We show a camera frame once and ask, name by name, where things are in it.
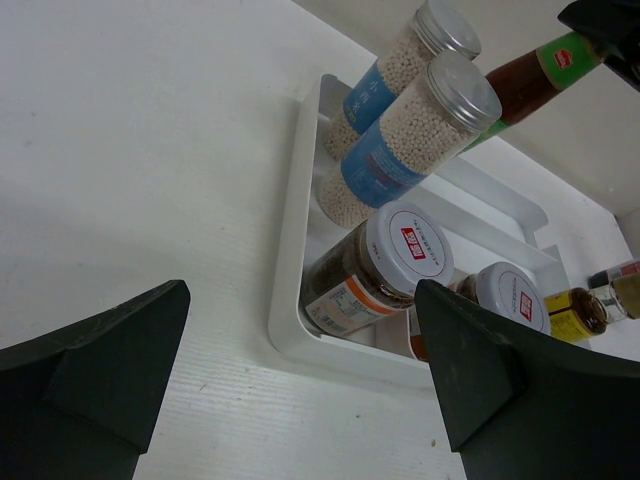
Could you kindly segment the tall jar silver lid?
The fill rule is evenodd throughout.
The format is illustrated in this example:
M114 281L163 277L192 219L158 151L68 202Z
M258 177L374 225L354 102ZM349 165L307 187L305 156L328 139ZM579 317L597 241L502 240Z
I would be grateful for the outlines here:
M325 174L317 202L333 223L353 228L460 154L501 115L479 68L442 52Z

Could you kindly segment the small bottle blue label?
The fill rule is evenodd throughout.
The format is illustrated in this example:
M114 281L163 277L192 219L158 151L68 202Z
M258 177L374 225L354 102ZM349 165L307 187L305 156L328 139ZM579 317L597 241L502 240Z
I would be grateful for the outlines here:
M332 115L323 137L327 153L344 158L426 64L447 50L473 60L481 42L449 2L425 1Z

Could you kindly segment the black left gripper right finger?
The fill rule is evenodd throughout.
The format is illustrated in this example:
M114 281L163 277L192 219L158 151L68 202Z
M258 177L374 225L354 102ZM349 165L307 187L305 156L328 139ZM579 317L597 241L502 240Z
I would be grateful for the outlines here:
M468 478L638 477L637 362L554 339L431 280L415 305Z

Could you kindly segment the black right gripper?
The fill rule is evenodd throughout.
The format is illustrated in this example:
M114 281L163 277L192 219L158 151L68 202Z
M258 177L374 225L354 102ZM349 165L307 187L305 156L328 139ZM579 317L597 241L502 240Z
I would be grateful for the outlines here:
M557 19L604 50L604 65L639 91L639 0L573 1Z

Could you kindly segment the red sauce bottle yellow cap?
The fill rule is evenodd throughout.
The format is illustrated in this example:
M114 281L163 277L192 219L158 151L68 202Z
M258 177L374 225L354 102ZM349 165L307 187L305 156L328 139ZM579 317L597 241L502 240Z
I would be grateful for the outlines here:
M502 115L466 149L520 123L603 64L611 49L576 32L564 34L486 75Z

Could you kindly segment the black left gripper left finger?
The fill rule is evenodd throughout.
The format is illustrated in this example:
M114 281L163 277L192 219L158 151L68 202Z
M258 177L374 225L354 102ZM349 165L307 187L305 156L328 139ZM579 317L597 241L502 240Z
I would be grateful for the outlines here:
M190 306L171 280L1 351L4 479L130 479L147 453Z

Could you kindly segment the small yellow label bottle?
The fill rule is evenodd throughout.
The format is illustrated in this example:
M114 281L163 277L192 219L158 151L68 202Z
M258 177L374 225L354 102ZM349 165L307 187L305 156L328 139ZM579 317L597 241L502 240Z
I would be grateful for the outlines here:
M551 335L568 343L578 343L603 334L608 326L602 303L584 288L573 288L544 298Z

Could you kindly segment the spice jar white red lid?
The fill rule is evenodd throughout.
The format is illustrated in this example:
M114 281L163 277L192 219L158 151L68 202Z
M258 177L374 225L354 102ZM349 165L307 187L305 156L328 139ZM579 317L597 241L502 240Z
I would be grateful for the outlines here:
M509 262L496 262L477 273L451 274L444 279L423 277L502 317L550 335L551 322L544 299L533 280Z

